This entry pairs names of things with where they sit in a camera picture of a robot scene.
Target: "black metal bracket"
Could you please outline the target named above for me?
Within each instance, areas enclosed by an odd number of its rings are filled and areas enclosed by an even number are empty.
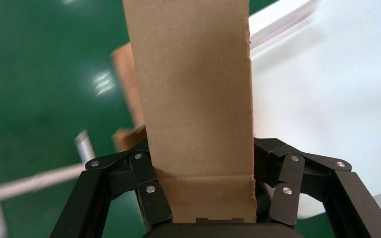
[[[172,223],[147,141],[93,159],[85,168],[50,238],[101,237],[110,202],[127,191],[135,191],[148,231],[146,238],[298,238],[301,236],[293,228],[300,193],[323,203],[337,238],[381,238],[381,209],[347,161],[304,153],[278,139],[254,139],[256,224],[203,218],[195,224]],[[275,188],[270,204],[259,199],[266,197],[262,194],[265,183]]]
[[[128,151],[90,160],[85,168],[50,238],[101,237],[110,202],[127,191],[135,191],[147,230],[172,221],[146,141]]]
[[[304,193],[323,203],[337,238],[381,238],[381,209],[347,161],[255,138],[254,166],[257,185],[275,188],[267,221],[293,228]]]

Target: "metal screw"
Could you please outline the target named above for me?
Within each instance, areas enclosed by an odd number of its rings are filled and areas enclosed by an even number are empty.
[[[100,162],[98,162],[97,160],[96,161],[93,161],[91,162],[91,166],[95,167],[99,164]]]
[[[343,163],[343,162],[336,162],[336,164],[339,166],[339,167],[345,167],[345,163]]]
[[[285,188],[283,188],[283,192],[284,192],[285,194],[292,194],[292,193],[293,193],[293,191],[292,191],[291,188],[289,188],[289,187],[285,187]]]
[[[147,192],[148,193],[153,193],[155,191],[155,187],[154,186],[148,186],[147,187]]]

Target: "green epoxy floor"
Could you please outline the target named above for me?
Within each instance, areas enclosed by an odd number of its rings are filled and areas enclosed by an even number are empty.
[[[251,1],[251,13],[272,2]],[[110,53],[126,42],[121,0],[0,1],[0,183],[79,163],[74,138],[83,129],[97,156],[115,152],[112,134],[132,121]],[[101,73],[113,87],[97,95]],[[10,237],[48,237],[74,184],[2,202]],[[329,230],[323,215],[313,222]],[[104,237],[144,233],[134,194],[122,195]]]

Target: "cardboard box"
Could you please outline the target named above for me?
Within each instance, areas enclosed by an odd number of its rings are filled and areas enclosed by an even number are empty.
[[[124,0],[124,9],[174,222],[255,222],[249,2]]]

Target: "brown cardboard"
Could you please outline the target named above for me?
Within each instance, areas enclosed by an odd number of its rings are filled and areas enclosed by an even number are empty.
[[[135,64],[133,63],[130,43],[117,48],[112,53],[112,59],[123,87],[134,126],[135,128],[141,127],[144,125],[144,115],[142,113],[141,97],[139,95],[138,81],[136,79]]]
[[[124,0],[174,222],[255,221],[248,0]]]
[[[146,138],[147,132],[144,125],[134,130],[118,129],[113,135],[116,150],[119,152],[131,149]]]

